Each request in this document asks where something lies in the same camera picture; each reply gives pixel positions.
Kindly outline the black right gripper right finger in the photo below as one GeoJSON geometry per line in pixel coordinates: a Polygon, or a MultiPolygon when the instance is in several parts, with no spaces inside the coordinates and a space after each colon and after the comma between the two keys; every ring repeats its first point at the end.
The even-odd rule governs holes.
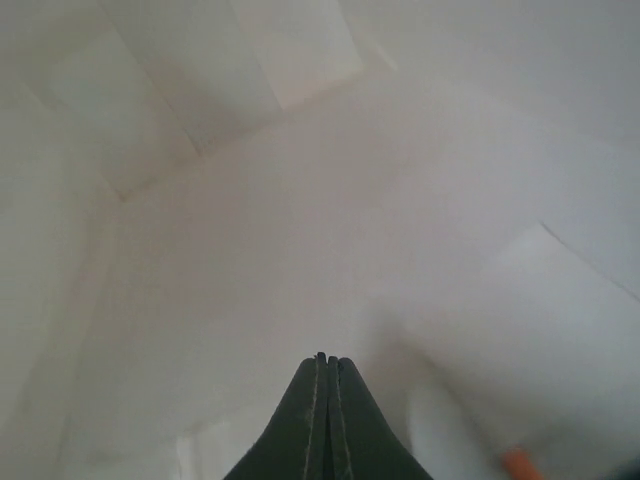
{"type": "Polygon", "coordinates": [[[428,479],[393,433],[354,362],[328,359],[328,445],[333,479],[428,479]]]}

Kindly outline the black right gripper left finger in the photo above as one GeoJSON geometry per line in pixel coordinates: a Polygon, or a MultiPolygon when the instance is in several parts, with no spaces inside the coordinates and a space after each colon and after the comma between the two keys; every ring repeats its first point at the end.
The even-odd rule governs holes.
{"type": "Polygon", "coordinates": [[[327,403],[327,358],[319,352],[301,362],[265,430],[226,478],[323,478],[327,403]]]}

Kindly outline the printed white paper bag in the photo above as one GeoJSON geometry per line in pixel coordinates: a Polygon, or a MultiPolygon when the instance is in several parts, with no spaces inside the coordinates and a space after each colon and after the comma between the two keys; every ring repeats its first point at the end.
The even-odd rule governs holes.
{"type": "Polygon", "coordinates": [[[317,351],[438,479],[638,461],[637,2],[2,3],[2,477],[221,479],[317,351]]]}

